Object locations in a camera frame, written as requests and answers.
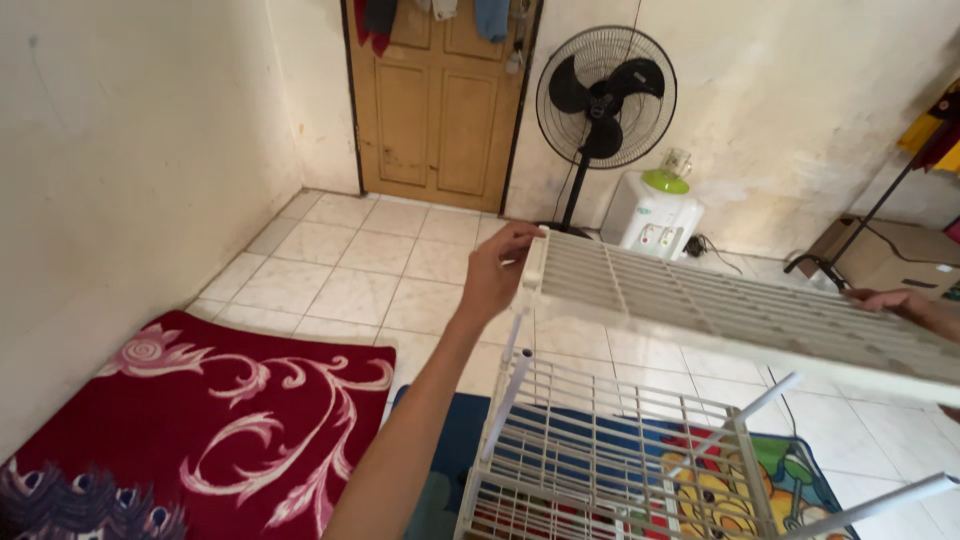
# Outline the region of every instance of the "hand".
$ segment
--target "hand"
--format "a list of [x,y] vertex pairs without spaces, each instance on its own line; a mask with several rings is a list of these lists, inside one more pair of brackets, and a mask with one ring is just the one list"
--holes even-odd
[[898,289],[876,292],[873,289],[852,289],[842,292],[861,301],[862,309],[877,312],[886,307],[918,326],[960,343],[960,319],[935,306],[916,291]]
[[470,254],[459,316],[486,326],[510,305],[535,236],[544,237],[543,231],[530,223],[512,221]]

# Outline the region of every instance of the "fan guard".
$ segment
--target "fan guard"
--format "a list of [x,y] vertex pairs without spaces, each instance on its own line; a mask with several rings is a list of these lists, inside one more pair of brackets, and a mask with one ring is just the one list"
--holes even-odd
[[587,88],[606,81],[624,61],[644,58],[657,64],[665,82],[663,97],[642,92],[628,95],[615,117],[623,131],[620,150],[612,157],[590,160],[589,168],[621,167],[650,152],[666,133],[677,106],[677,77],[663,49],[629,26],[600,26],[572,37],[547,61],[537,87],[537,121],[554,151],[580,164],[579,149],[591,130],[588,116],[562,112],[550,101],[550,79],[569,57],[574,57],[576,77]]

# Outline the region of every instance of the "red mattress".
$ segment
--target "red mattress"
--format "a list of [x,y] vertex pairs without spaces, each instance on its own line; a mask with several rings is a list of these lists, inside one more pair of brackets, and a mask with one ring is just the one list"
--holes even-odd
[[252,334],[171,311],[7,461],[0,527],[318,537],[376,436],[395,361],[393,348]]

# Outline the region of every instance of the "black metal stand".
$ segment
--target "black metal stand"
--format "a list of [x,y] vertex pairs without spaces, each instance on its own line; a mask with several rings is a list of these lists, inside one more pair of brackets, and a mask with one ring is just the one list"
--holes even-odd
[[580,198],[580,188],[584,185],[584,177],[587,175],[587,169],[590,168],[590,158],[583,156],[580,158],[580,166],[577,167],[577,176],[573,177],[573,186],[570,188],[570,197],[566,200],[566,209],[564,210],[564,221],[540,221],[537,225],[546,225],[554,231],[561,233],[576,234],[583,238],[590,238],[589,234],[576,228],[570,227],[570,219],[573,217],[573,209],[577,206],[577,199]]
[[949,127],[950,127],[949,122],[942,123],[940,127],[937,128],[937,131],[935,131],[933,135],[931,135],[930,138],[926,140],[926,142],[924,143],[924,146],[922,146],[920,150],[917,152],[917,154],[914,155],[914,157],[910,160],[910,162],[908,162],[906,166],[903,167],[903,170],[900,171],[900,174],[897,176],[897,179],[894,180],[892,184],[890,184],[890,187],[887,187],[887,190],[883,193],[883,196],[880,197],[879,201],[876,201],[876,204],[874,205],[873,208],[870,209],[870,212],[867,213],[867,216],[860,220],[860,224],[856,226],[855,230],[853,230],[853,234],[850,235],[850,238],[847,238],[847,241],[844,242],[844,245],[840,247],[840,250],[837,251],[836,255],[834,255],[833,258],[831,258],[830,260],[826,260],[825,258],[818,257],[816,255],[804,254],[791,260],[790,264],[787,264],[786,268],[783,269],[783,273],[789,274],[801,262],[805,260],[812,260],[817,265],[817,267],[819,267],[821,270],[824,271],[824,274],[827,274],[827,277],[830,278],[830,280],[837,286],[837,288],[839,288],[840,290],[847,288],[848,283],[844,281],[843,278],[838,276],[836,271],[834,271],[834,267],[836,266],[837,260],[840,260],[840,257],[842,257],[843,254],[847,251],[847,248],[849,248],[851,244],[853,244],[853,241],[856,240],[856,238],[860,235],[860,233],[867,228],[867,224],[870,223],[870,220],[874,219],[874,215],[876,215],[876,211],[883,206],[883,203],[887,202],[887,199],[889,199],[890,195],[893,194],[895,189],[897,189],[897,186],[900,185],[900,182],[903,182],[903,179],[906,178],[907,173],[913,170],[913,164],[917,160],[917,158],[922,156],[924,152],[930,147],[930,145],[933,144],[933,142],[935,142],[938,138],[940,138],[940,135],[943,135],[949,129]]

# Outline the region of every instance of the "wall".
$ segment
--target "wall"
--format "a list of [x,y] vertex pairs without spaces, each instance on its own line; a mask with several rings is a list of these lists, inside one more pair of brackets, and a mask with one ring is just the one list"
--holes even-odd
[[[904,152],[884,163],[850,212],[866,215],[910,161]],[[911,171],[883,203],[876,217],[942,229],[960,216],[960,177],[945,171]]]
[[0,458],[300,188],[263,0],[0,6]]
[[340,0],[267,1],[304,184],[359,194]]
[[[634,20],[633,0],[596,4],[546,0],[507,215],[550,218],[568,169],[533,106],[546,60],[585,28]],[[630,168],[685,148],[707,206],[701,230],[718,247],[767,257],[805,248],[960,72],[957,21],[952,0],[643,2],[637,27],[669,55],[679,97],[666,137]],[[601,225],[621,173],[589,172],[575,224]]]

